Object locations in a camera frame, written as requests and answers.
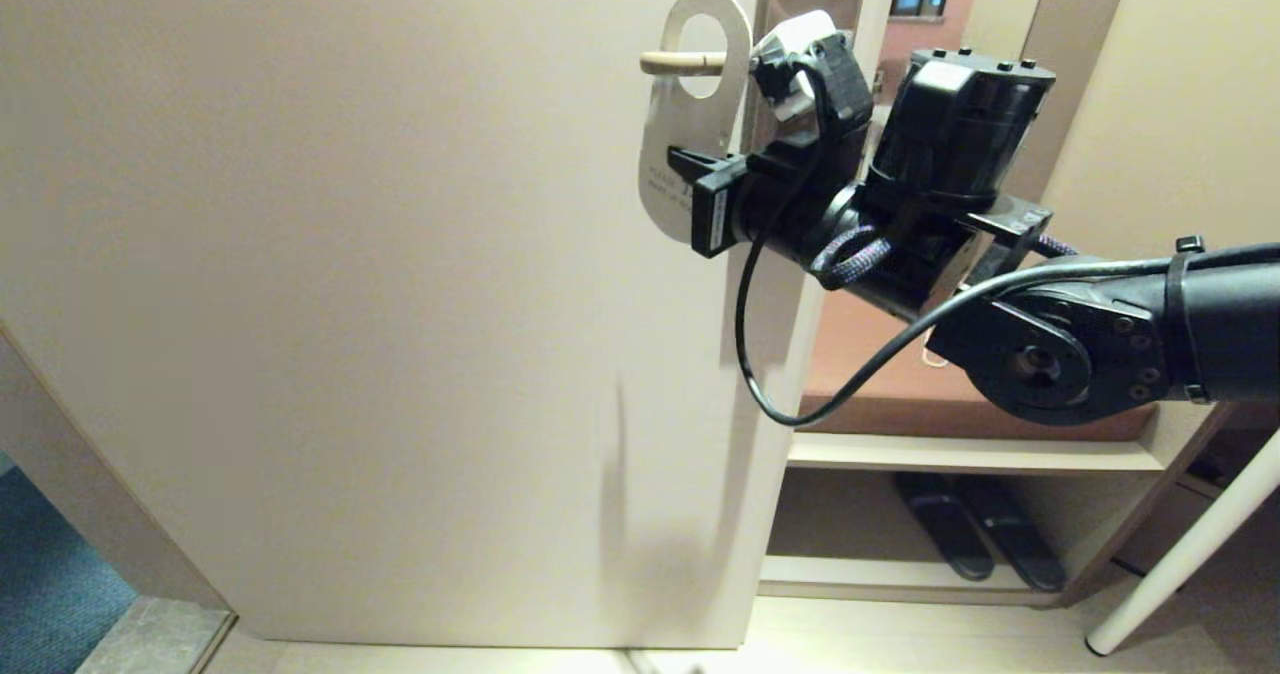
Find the blue and white door hanger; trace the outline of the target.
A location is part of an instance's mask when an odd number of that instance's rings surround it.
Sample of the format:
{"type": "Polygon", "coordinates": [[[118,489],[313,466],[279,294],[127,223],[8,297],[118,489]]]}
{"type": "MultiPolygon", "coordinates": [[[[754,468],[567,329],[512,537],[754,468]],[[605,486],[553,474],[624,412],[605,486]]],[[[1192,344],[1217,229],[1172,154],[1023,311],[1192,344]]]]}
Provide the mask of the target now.
{"type": "Polygon", "coordinates": [[[668,168],[669,146],[696,153],[727,153],[748,81],[753,29],[736,0],[676,0],[669,9],[658,50],[678,49],[685,24],[705,17],[724,36],[727,54],[719,77],[652,75],[652,93],[643,132],[637,185],[641,205],[663,235],[691,244],[690,185],[668,168]]]}

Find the beige room door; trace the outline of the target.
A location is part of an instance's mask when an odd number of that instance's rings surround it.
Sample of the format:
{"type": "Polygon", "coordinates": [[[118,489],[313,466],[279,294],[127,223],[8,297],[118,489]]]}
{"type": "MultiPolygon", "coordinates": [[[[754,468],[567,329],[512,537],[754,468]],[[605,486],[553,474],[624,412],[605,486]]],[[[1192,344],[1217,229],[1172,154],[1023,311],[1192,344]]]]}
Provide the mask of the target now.
{"type": "Polygon", "coordinates": [[[0,0],[0,324],[256,636],[745,641],[790,434],[637,191],[675,1],[0,0]]]}

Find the white bench seat board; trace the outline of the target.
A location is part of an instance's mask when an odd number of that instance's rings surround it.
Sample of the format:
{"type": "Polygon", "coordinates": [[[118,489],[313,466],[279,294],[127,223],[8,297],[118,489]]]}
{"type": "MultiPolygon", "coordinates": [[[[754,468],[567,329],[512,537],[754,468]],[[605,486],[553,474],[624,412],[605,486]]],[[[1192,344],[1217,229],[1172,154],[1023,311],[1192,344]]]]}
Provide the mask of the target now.
{"type": "Polygon", "coordinates": [[[1161,460],[1139,443],[956,440],[820,432],[794,434],[787,466],[961,474],[1119,474],[1165,469],[1161,460]]]}

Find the black slipper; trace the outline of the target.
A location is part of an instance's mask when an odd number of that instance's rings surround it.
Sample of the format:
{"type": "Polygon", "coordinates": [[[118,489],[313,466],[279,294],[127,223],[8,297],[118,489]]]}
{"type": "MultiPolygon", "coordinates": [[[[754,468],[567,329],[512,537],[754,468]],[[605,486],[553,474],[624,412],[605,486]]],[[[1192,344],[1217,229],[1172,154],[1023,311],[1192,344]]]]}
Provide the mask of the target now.
{"type": "Polygon", "coordinates": [[[1005,483],[989,474],[960,474],[954,489],[980,531],[1028,587],[1039,592],[1064,590],[1065,568],[1005,483]]]}
{"type": "Polygon", "coordinates": [[[942,559],[965,581],[988,581],[995,558],[942,474],[895,472],[895,491],[942,559]]]}

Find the white bench base board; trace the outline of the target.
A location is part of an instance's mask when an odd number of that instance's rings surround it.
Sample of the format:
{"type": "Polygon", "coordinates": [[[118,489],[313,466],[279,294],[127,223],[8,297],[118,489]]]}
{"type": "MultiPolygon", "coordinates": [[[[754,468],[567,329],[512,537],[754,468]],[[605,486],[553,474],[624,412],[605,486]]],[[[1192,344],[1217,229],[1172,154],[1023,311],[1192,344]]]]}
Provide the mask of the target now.
{"type": "Polygon", "coordinates": [[[764,597],[891,604],[1052,607],[1057,592],[1033,590],[1007,564],[966,581],[946,563],[874,559],[765,558],[756,590],[764,597]]]}

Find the white table leg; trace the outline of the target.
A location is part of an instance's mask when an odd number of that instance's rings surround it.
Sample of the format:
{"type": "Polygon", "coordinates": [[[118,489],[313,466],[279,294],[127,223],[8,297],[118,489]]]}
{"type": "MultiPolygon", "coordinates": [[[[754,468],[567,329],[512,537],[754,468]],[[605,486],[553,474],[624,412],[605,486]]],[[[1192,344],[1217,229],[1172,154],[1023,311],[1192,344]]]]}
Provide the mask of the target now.
{"type": "Polygon", "coordinates": [[[1279,490],[1280,427],[1142,582],[1084,634],[1085,648],[1097,657],[1114,654],[1279,490]]]}

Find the wall mirror brown frame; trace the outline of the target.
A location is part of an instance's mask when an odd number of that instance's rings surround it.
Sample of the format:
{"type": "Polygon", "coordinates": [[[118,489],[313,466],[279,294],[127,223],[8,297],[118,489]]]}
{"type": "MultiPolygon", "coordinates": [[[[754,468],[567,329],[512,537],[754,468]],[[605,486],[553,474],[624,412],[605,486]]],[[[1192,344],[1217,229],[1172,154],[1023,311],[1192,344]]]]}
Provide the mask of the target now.
{"type": "Polygon", "coordinates": [[[1068,132],[1100,59],[1120,0],[890,0],[876,65],[877,115],[887,116],[910,55],[966,49],[1056,81],[1004,178],[1004,194],[1044,200],[1068,132]]]}

